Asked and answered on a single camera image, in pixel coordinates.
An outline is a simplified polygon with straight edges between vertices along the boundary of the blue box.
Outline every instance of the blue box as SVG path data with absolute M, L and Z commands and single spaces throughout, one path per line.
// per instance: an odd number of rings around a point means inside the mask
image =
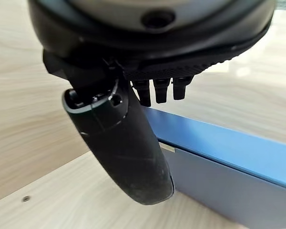
M 144 108 L 176 188 L 250 229 L 286 228 L 286 145 Z

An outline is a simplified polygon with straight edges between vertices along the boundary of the round hole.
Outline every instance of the round hole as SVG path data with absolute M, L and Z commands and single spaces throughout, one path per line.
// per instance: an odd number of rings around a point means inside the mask
M 22 201 L 23 201 L 23 202 L 27 202 L 27 201 L 29 201 L 29 200 L 30 200 L 30 196 L 26 196 L 26 197 L 22 198 Z
M 142 24 L 148 29 L 162 29 L 175 21 L 174 12 L 168 10 L 155 10 L 142 17 Z
M 117 106 L 121 104 L 123 101 L 122 101 L 122 98 L 118 94 L 115 94 L 112 96 L 110 102 L 112 103 L 113 106 Z

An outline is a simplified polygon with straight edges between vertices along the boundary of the light wooden surface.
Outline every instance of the light wooden surface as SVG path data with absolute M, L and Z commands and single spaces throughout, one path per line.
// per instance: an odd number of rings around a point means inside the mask
M 0 228 L 239 227 L 182 194 L 153 207 L 130 201 L 83 155 L 61 106 L 68 87 L 45 71 L 26 1 L 0 0 L 0 199 L 48 174 L 0 200 Z M 253 49 L 196 76 L 185 100 L 171 92 L 153 107 L 286 142 L 286 11 Z
M 0 229 L 244 229 L 181 193 L 143 206 L 87 153 L 0 200 Z

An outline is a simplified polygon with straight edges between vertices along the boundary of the black plastic housing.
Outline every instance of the black plastic housing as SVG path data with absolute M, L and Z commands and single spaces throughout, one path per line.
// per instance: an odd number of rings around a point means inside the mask
M 174 184 L 158 140 L 130 85 L 120 84 L 114 91 L 77 109 L 66 91 L 63 106 L 90 150 L 127 195 L 145 205 L 164 201 L 174 193 Z

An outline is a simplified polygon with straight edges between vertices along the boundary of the metal screw head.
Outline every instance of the metal screw head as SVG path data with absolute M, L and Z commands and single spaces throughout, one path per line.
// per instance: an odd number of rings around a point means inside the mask
M 30 200 L 30 198 L 31 198 L 30 196 L 25 196 L 24 198 L 22 198 L 22 201 L 27 202 Z

